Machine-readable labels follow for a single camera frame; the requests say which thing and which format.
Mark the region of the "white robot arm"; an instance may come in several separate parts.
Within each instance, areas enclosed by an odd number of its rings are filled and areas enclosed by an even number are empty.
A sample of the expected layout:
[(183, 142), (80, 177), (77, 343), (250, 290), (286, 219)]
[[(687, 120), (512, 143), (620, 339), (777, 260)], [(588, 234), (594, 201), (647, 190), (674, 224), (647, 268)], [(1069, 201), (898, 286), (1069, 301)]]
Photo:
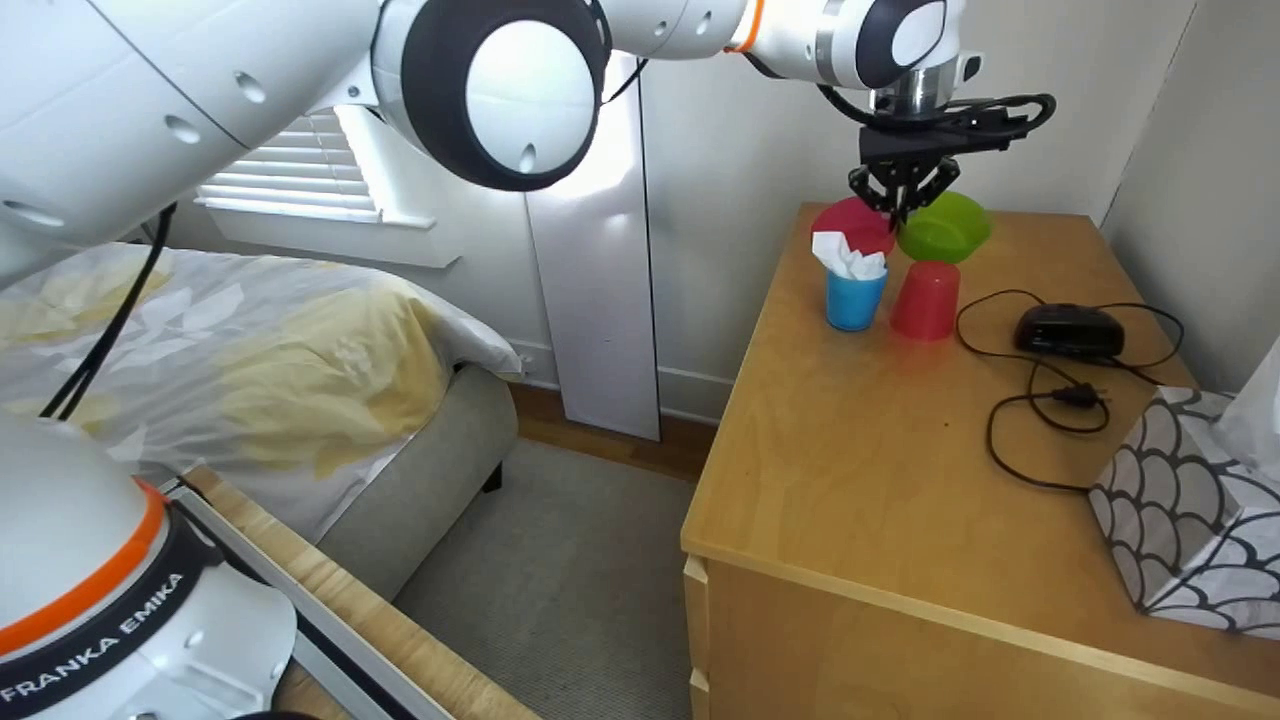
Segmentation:
[(968, 100), (963, 0), (0, 0), (0, 279), (161, 216), (317, 109), (536, 191), (595, 136), (606, 66), (745, 55), (859, 126), (847, 190), (903, 219), (1057, 112)]

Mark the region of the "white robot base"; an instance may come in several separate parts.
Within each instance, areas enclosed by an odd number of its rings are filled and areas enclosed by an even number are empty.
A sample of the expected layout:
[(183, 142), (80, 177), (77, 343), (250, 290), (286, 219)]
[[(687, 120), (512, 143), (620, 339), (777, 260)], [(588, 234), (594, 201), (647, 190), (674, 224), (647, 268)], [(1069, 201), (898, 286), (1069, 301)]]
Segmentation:
[(235, 720), (298, 647), (152, 482), (53, 419), (0, 419), (0, 720)]

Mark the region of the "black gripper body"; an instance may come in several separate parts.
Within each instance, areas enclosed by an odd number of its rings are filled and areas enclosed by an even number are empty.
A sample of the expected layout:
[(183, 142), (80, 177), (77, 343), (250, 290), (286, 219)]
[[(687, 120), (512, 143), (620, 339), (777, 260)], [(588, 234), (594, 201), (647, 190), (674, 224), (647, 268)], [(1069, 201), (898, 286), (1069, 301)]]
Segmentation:
[(1032, 136), (1049, 126), (1057, 100), (1049, 91), (995, 95), (995, 100), (949, 100), (937, 117), (867, 117), (854, 112), (859, 126), (859, 165), (880, 167), (898, 182), (902, 201), (921, 165), (963, 152), (1004, 152), (1007, 143)]

